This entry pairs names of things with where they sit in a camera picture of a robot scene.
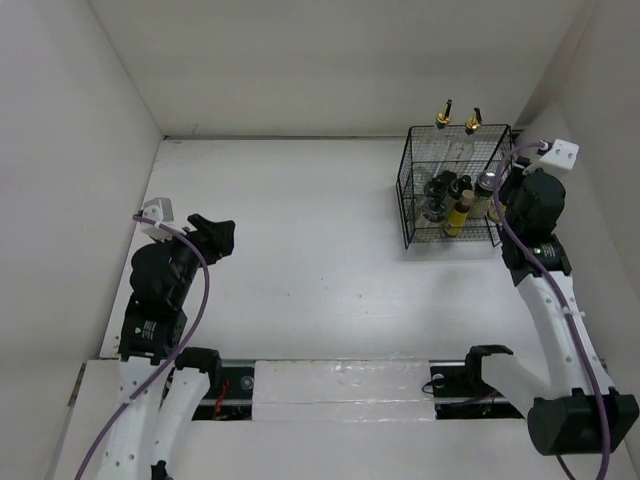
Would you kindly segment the glass bottle dark contents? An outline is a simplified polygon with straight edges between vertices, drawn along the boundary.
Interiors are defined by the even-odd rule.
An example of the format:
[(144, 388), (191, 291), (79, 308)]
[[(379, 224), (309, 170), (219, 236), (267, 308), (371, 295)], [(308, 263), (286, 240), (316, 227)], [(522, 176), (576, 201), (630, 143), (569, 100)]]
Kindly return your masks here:
[(473, 114), (465, 122), (464, 133), (450, 142), (441, 167), (442, 171), (453, 172), (456, 176), (466, 172), (474, 155), (475, 133), (482, 125), (481, 109), (475, 107)]

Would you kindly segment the white spice jar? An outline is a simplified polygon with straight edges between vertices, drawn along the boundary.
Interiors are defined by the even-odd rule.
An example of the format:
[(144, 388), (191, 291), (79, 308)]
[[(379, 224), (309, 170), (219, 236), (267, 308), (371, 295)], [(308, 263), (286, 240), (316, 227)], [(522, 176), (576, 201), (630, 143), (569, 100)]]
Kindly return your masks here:
[(445, 219), (446, 209), (443, 202), (439, 199), (431, 199), (427, 201), (421, 210), (419, 217), (420, 227), (429, 228), (434, 225), (440, 225)]
[(462, 175), (451, 182), (447, 194), (454, 201), (458, 201), (466, 190), (473, 191), (472, 179), (469, 175)]

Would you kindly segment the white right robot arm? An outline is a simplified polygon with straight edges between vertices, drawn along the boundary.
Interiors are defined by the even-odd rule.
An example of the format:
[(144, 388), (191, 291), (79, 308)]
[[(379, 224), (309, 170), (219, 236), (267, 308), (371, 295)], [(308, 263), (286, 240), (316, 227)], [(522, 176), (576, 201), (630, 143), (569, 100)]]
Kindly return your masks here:
[(473, 393), (490, 388), (523, 415), (543, 456), (614, 452), (639, 417), (602, 366), (575, 301), (571, 265), (553, 230), (566, 190), (556, 177), (514, 168), (499, 190), (505, 220), (502, 259), (533, 319), (549, 379), (526, 369), (503, 345), (470, 349), (462, 381)]

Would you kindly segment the brown spice jar black lid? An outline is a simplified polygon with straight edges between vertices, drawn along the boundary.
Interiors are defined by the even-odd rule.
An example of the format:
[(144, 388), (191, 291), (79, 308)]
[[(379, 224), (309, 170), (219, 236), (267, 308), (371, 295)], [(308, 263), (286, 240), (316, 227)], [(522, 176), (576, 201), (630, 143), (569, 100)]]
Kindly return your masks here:
[(425, 185), (423, 193), (427, 198), (443, 198), (446, 196), (449, 183), (440, 177), (431, 178)]

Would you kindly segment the metal base rail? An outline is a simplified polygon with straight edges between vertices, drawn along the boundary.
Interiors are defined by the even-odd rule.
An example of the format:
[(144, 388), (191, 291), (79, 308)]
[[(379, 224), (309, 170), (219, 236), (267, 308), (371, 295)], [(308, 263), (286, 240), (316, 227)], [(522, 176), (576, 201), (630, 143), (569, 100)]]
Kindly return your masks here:
[(223, 365), (197, 420), (429, 422), (518, 419), (488, 387), (455, 379), (460, 361), (261, 360)]

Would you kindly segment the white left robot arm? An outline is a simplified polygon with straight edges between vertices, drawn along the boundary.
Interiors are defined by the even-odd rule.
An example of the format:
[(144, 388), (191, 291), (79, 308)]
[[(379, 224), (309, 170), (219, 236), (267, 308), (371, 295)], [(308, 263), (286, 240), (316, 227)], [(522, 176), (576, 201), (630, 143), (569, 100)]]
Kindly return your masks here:
[(135, 215), (152, 243), (131, 258), (131, 295), (120, 333), (119, 406), (94, 440), (99, 479), (169, 479), (204, 397), (222, 387), (214, 349), (189, 346), (210, 296), (210, 266), (232, 254), (236, 224), (192, 214), (176, 229)]

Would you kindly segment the yellow label bottle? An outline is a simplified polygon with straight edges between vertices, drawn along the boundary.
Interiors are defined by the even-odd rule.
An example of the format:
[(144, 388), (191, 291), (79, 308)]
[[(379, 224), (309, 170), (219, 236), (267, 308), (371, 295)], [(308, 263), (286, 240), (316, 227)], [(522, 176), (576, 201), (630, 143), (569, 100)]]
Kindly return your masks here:
[(472, 190), (464, 190), (455, 203), (443, 227), (443, 233), (448, 237), (457, 237), (465, 225), (469, 211), (474, 203)]
[(502, 220), (494, 204), (491, 204), (486, 212), (486, 218), (494, 224), (501, 224)]

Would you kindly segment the glass bottle gold pourer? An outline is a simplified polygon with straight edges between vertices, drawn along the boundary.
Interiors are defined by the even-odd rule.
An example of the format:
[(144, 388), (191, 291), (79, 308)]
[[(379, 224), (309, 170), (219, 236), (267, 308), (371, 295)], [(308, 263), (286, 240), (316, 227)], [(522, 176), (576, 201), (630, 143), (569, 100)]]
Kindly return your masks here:
[(448, 126), (452, 120), (451, 109), (452, 100), (448, 99), (444, 110), (436, 115), (434, 129), (428, 138), (423, 154), (425, 163), (423, 187), (426, 187), (427, 183), (439, 173), (442, 164), (447, 159), (447, 154), (451, 146), (448, 130)]

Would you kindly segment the spice jar foil lid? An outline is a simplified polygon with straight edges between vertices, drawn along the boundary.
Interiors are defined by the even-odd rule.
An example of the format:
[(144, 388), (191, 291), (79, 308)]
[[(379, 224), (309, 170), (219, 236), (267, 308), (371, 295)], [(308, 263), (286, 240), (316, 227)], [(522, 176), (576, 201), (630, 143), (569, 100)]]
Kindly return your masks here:
[(496, 186), (497, 175), (493, 171), (485, 170), (476, 177), (473, 193), (474, 200), (470, 210), (470, 216), (474, 219), (487, 215), (493, 205), (493, 193)]

